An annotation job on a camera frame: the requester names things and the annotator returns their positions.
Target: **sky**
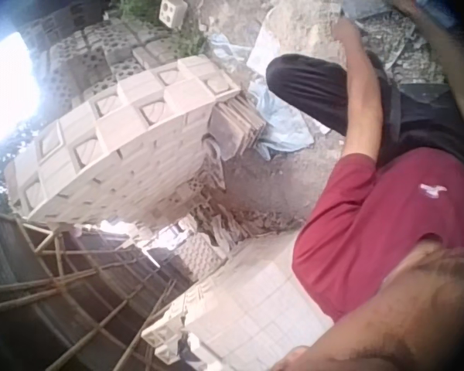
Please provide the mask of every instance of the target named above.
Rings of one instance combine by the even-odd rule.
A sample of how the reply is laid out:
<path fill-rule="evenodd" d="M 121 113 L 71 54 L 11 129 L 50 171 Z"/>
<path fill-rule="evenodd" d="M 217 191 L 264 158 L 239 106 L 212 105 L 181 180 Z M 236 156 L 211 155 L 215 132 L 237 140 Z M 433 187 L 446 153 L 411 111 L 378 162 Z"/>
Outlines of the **sky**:
<path fill-rule="evenodd" d="M 40 91 L 18 32 L 0 42 L 0 141 L 38 109 Z"/>

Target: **hand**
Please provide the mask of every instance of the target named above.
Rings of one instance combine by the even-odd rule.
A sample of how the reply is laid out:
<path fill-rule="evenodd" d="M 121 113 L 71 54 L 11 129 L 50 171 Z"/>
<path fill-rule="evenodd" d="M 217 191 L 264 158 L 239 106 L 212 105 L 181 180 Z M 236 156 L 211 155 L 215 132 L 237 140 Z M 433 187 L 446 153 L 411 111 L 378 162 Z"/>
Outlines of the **hand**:
<path fill-rule="evenodd" d="M 334 25 L 332 34 L 335 40 L 339 40 L 342 44 L 350 45 L 352 43 L 361 42 L 361 32 L 349 19 L 342 17 Z"/>

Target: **tree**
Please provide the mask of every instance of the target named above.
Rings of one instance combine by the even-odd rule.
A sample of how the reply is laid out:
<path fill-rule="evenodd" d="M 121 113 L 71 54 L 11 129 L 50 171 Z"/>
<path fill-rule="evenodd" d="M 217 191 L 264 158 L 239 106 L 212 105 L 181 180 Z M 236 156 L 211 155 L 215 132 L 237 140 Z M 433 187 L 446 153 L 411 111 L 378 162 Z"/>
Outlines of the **tree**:
<path fill-rule="evenodd" d="M 12 212 L 5 183 L 5 167 L 17 156 L 22 148 L 34 139 L 44 126 L 45 122 L 37 115 L 19 124 L 7 138 L 0 141 L 0 213 Z"/>

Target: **t-shirt logo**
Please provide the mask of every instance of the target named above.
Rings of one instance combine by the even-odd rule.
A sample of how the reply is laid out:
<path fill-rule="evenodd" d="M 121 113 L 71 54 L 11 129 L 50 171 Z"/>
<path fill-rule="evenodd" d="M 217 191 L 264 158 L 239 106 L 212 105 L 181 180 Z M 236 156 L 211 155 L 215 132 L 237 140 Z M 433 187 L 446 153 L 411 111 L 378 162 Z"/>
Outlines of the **t-shirt logo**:
<path fill-rule="evenodd" d="M 440 197 L 440 192 L 447 192 L 447 188 L 440 185 L 429 186 L 426 184 L 421 184 L 419 188 L 425 191 L 425 195 L 427 195 L 431 199 L 437 199 Z"/>

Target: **man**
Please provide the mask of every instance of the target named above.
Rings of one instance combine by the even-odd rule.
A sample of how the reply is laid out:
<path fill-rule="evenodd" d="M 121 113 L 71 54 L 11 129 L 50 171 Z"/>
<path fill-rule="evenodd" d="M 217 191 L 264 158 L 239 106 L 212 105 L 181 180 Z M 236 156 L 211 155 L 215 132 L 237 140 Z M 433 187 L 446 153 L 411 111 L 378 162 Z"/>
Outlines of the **man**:
<path fill-rule="evenodd" d="M 267 70 L 276 95 L 346 135 L 292 265 L 335 325 L 274 369 L 439 369 L 464 337 L 464 121 L 450 94 L 396 93 L 348 20 L 334 36 L 347 72 L 297 55 Z"/>

